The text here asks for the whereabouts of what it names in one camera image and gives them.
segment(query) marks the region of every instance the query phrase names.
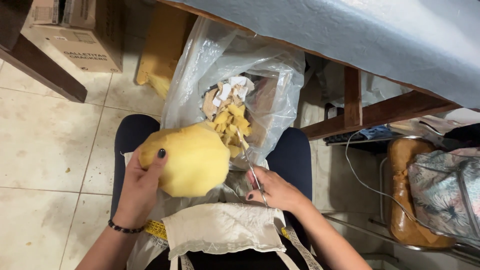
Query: dirty floor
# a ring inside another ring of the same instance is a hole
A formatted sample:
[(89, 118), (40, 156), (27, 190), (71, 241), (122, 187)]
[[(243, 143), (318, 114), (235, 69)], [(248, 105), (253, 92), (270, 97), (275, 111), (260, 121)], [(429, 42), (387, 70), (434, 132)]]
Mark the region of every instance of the dirty floor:
[[(69, 102), (0, 60), (0, 269), (73, 270), (105, 228), (113, 184), (113, 143), (125, 116), (161, 118), (163, 101), (134, 83), (151, 6), (129, 8), (123, 74), (85, 73), (29, 28), (23, 34), (86, 86), (85, 104)], [(311, 94), (315, 81), (308, 85)], [(323, 118), (318, 104), (300, 102), (296, 126)], [(343, 147), (312, 141), (314, 203), (322, 212), (362, 226), (378, 213), (378, 196), (346, 168)], [(352, 149), (363, 180), (378, 187), (377, 160)], [(335, 225), (360, 252), (382, 243)]]

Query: electrical cord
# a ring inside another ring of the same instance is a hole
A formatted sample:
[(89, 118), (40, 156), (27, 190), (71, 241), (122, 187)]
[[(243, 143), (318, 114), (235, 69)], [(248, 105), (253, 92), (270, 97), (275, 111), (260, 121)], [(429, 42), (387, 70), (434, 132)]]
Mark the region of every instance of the electrical cord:
[[(478, 239), (476, 239), (476, 238), (469, 238), (469, 237), (465, 237), (465, 236), (461, 236), (461, 235), (457, 235), (457, 234), (442, 232), (442, 231), (439, 231), (439, 230), (437, 230), (437, 229), (434, 229), (434, 228), (432, 228), (432, 227), (424, 224), (423, 222), (421, 222), (420, 220), (418, 220), (412, 213), (408, 212), (408, 210), (407, 210), (399, 201), (397, 201), (395, 198), (393, 198), (392, 196), (390, 196), (390, 195), (388, 195), (388, 194), (385, 194), (385, 193), (383, 193), (383, 192), (380, 192), (380, 191), (378, 191), (378, 190), (375, 190), (375, 189), (369, 187), (369, 186), (368, 186), (367, 184), (365, 184), (364, 182), (362, 182), (362, 181), (360, 180), (360, 178), (357, 176), (357, 173), (355, 172), (355, 170), (353, 169), (352, 163), (350, 162), (350, 159), (348, 158), (348, 155), (347, 155), (348, 145), (350, 144), (350, 139), (351, 139), (354, 135), (358, 134), (359, 132), (360, 132), (360, 130), (357, 131), (357, 132), (355, 132), (354, 134), (352, 134), (352, 135), (348, 138), (347, 145), (346, 145), (346, 147), (345, 147), (345, 157), (347, 158), (347, 162), (348, 162), (348, 164), (350, 165), (350, 169), (352, 169), (353, 175), (355, 175), (355, 178), (360, 182), (360, 184), (362, 184), (364, 187), (366, 187), (366, 188), (368, 188), (368, 189), (370, 189), (370, 190), (372, 190), (372, 191), (374, 191), (374, 192), (376, 192), (376, 193), (378, 193), (378, 194), (381, 194), (381, 195), (383, 195), (383, 196), (387, 196), (387, 197), (391, 198), (394, 202), (396, 202), (396, 203), (402, 208), (402, 210), (405, 212), (405, 214), (407, 215), (408, 218), (410, 218), (411, 220), (417, 221), (417, 222), (418, 222), (420, 225), (422, 225), (423, 227), (426, 227), (426, 228), (428, 228), (428, 229), (430, 229), (430, 230), (432, 230), (432, 231), (434, 231), (434, 232), (441, 233), (442, 235), (448, 235), (448, 236), (453, 237), (453, 238), (463, 238), (463, 239), (478, 241)], [(475, 247), (475, 248), (477, 248), (477, 249), (480, 249), (480, 247), (478, 247), (478, 246), (476, 246), (476, 245), (472, 245), (472, 246)]]

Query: black nail polish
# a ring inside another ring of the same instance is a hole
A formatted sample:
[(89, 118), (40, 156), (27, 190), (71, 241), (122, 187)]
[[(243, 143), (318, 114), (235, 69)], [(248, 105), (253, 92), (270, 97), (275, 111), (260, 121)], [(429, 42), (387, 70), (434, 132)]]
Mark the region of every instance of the black nail polish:
[(162, 159), (162, 158), (165, 157), (166, 154), (167, 154), (167, 152), (165, 151), (165, 149), (162, 148), (158, 151), (157, 156)]

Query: floral fabric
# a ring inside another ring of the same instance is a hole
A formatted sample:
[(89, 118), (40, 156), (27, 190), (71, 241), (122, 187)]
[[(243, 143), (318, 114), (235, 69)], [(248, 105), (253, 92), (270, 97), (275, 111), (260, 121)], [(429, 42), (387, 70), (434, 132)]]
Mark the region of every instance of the floral fabric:
[(480, 148), (419, 154), (408, 179), (417, 219), (434, 233), (480, 246)]

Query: beaded bracelet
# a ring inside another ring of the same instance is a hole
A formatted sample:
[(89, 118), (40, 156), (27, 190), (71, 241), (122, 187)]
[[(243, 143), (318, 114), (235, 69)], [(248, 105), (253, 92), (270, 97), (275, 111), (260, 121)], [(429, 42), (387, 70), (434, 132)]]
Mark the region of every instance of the beaded bracelet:
[(125, 228), (122, 228), (122, 227), (120, 227), (120, 226), (115, 225), (115, 223), (113, 223), (112, 220), (109, 220), (109, 221), (108, 221), (108, 225), (109, 225), (112, 229), (114, 229), (115, 231), (119, 231), (119, 232), (122, 232), (122, 233), (139, 233), (139, 232), (143, 231), (144, 228), (145, 228), (145, 226), (142, 226), (142, 227), (139, 228), (139, 229), (125, 229)]

